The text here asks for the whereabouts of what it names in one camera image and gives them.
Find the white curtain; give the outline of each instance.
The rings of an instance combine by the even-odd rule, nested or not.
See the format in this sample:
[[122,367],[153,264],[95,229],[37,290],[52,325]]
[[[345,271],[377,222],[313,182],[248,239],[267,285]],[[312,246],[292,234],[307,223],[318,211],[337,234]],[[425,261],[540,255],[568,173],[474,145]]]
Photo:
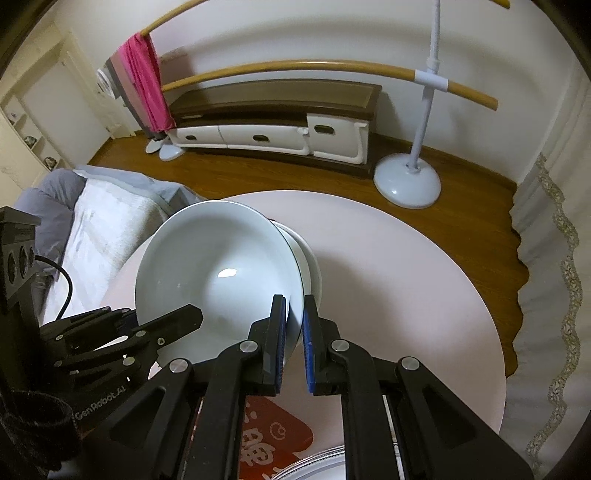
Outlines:
[[511,210],[530,278],[501,436],[543,478],[591,407],[591,83],[577,64]]

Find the white plate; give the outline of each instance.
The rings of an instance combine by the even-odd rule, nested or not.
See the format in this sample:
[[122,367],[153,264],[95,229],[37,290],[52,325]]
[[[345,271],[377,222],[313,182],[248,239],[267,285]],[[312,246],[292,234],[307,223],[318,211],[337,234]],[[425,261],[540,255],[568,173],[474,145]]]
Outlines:
[[283,235],[283,238],[287,240],[291,251],[294,253],[295,261],[297,262],[297,266],[300,268],[301,284],[304,287],[304,295],[309,295],[312,291],[312,280],[310,278],[310,268],[308,267],[308,261],[306,260],[304,251],[301,249],[298,242],[296,242],[296,239],[284,230],[282,224],[277,223],[274,220],[271,222],[279,229]]
[[[297,245],[299,246],[299,250],[303,253],[306,259],[308,271],[310,273],[309,290],[306,290],[304,274],[302,274],[302,282],[304,283],[304,293],[311,293],[316,301],[316,307],[320,308],[320,300],[322,300],[322,275],[320,274],[320,265],[318,264],[318,259],[316,258],[316,255],[314,255],[314,252],[312,251],[306,240],[304,240],[298,232],[276,221],[273,221],[273,224],[277,228],[279,228],[279,230],[287,233],[293,240],[295,240]],[[298,254],[296,254],[295,251],[294,254],[298,262],[298,265],[300,265],[301,260],[298,259]]]
[[[404,480],[398,446],[394,444],[398,474]],[[345,447],[335,447],[314,456],[292,463],[284,468],[273,480],[346,480]]]

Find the white bedsheet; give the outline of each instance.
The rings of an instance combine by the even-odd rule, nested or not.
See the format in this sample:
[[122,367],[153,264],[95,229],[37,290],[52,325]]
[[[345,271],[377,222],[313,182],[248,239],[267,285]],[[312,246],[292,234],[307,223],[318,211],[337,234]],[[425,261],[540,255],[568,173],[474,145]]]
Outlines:
[[[98,308],[123,264],[167,218],[152,199],[108,181],[88,179],[74,208],[62,262],[74,285],[64,317]],[[67,292],[67,281],[59,275],[48,289],[42,325],[55,320]]]

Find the low wooden cabinet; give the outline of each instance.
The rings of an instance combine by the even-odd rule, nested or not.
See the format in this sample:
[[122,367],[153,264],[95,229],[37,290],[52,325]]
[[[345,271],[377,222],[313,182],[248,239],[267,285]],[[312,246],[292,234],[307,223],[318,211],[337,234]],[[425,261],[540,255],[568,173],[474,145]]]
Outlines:
[[170,106],[183,148],[373,173],[369,134],[380,85],[282,79],[186,92]]

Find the white drawer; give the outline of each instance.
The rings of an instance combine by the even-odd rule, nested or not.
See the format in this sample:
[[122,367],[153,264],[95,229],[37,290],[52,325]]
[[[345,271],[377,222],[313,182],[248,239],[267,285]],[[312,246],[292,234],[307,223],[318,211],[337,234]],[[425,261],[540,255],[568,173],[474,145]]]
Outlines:
[[304,137],[306,127],[288,125],[220,125],[219,131],[228,148],[273,151],[297,155],[310,154]]
[[179,147],[227,148],[217,125],[174,128],[167,133],[172,143]]
[[369,124],[364,120],[309,113],[310,149],[315,157],[366,163]]

